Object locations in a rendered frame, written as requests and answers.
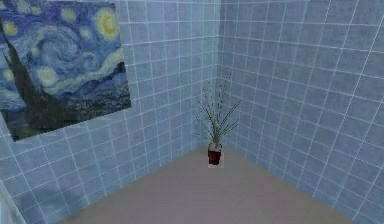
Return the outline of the green house plant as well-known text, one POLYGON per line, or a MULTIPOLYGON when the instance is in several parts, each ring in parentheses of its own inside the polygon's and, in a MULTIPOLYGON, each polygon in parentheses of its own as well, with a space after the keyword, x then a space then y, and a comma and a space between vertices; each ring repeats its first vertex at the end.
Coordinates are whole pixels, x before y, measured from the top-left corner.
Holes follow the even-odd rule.
POLYGON ((228 90, 230 87, 229 79, 220 79, 213 89, 202 89, 202 94, 196 96, 197 114, 196 120, 200 123, 200 136, 208 141, 208 150, 220 152, 223 137, 235 129, 239 120, 232 121, 231 117, 238 109, 241 101, 233 106, 226 106, 229 99, 228 90))

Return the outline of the blue starry night painting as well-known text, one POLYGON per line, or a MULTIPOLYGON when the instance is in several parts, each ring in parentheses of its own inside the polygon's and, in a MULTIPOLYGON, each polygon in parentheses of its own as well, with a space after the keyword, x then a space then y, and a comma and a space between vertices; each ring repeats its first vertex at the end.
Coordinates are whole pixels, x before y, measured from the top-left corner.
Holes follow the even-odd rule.
POLYGON ((14 141, 130 107, 115 3, 0 0, 0 114, 14 141))

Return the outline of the dark red plant pot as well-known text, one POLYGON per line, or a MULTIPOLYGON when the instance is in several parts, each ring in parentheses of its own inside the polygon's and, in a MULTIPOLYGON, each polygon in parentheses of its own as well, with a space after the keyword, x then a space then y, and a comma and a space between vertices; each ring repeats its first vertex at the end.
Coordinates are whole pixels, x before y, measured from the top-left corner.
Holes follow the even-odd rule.
POLYGON ((210 165, 218 165, 221 160, 222 147, 220 145, 215 146, 210 144, 208 146, 208 163, 210 165))

